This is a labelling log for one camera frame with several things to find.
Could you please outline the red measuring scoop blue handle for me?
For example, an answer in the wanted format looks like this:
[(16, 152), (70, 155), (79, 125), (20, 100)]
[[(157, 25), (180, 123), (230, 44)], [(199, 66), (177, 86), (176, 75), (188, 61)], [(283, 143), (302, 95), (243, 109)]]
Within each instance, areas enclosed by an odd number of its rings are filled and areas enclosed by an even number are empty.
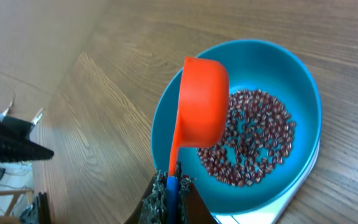
[(181, 147), (211, 147), (222, 138), (226, 125), (229, 78), (224, 66), (205, 58), (187, 57), (178, 95), (168, 178), (167, 223), (175, 223), (179, 180), (175, 177)]

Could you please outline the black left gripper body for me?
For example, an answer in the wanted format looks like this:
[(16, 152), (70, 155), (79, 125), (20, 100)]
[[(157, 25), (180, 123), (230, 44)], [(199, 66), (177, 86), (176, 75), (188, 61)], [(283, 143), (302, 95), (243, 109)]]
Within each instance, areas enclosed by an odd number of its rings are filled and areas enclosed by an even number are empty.
[(0, 162), (49, 160), (54, 152), (30, 140), (35, 124), (0, 113)]

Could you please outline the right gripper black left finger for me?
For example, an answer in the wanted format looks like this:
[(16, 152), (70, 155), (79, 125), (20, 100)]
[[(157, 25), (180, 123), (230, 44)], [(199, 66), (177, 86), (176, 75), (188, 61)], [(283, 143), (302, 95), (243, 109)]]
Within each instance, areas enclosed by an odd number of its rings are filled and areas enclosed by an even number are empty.
[(167, 220), (167, 174), (160, 170), (151, 178), (141, 200), (125, 224), (163, 224)]

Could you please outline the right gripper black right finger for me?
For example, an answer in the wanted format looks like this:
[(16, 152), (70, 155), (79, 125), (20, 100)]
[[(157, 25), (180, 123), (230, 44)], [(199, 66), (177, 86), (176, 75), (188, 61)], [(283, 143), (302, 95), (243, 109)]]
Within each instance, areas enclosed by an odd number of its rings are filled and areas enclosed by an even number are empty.
[(183, 174), (181, 162), (177, 162), (179, 180), (177, 223), (179, 224), (218, 224), (206, 208), (197, 191), (195, 178)]

